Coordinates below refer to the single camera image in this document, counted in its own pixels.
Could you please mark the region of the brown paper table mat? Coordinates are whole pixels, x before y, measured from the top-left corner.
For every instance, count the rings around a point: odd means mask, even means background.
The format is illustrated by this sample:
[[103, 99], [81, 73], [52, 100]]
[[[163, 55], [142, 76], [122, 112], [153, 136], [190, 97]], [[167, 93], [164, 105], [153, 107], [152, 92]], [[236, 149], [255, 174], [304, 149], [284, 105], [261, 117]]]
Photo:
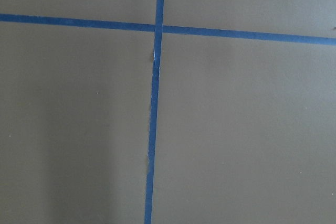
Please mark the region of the brown paper table mat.
[[335, 0], [1, 0], [1, 223], [335, 223]]

